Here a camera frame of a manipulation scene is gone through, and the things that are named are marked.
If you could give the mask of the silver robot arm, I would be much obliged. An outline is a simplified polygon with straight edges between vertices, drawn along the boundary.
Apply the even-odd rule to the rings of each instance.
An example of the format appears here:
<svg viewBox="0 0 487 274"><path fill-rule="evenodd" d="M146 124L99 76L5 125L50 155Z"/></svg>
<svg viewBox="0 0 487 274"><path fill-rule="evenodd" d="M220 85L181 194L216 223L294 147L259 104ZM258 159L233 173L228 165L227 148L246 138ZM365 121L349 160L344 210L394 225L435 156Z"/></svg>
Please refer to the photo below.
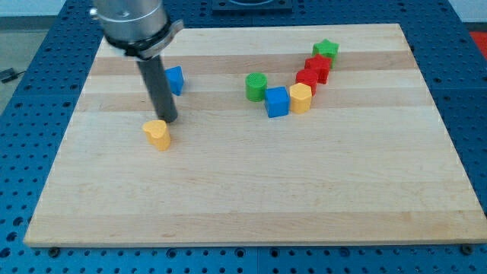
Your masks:
<svg viewBox="0 0 487 274"><path fill-rule="evenodd" d="M89 11L99 21L105 40L125 56L153 59L184 28L170 18L162 0L93 0Z"/></svg>

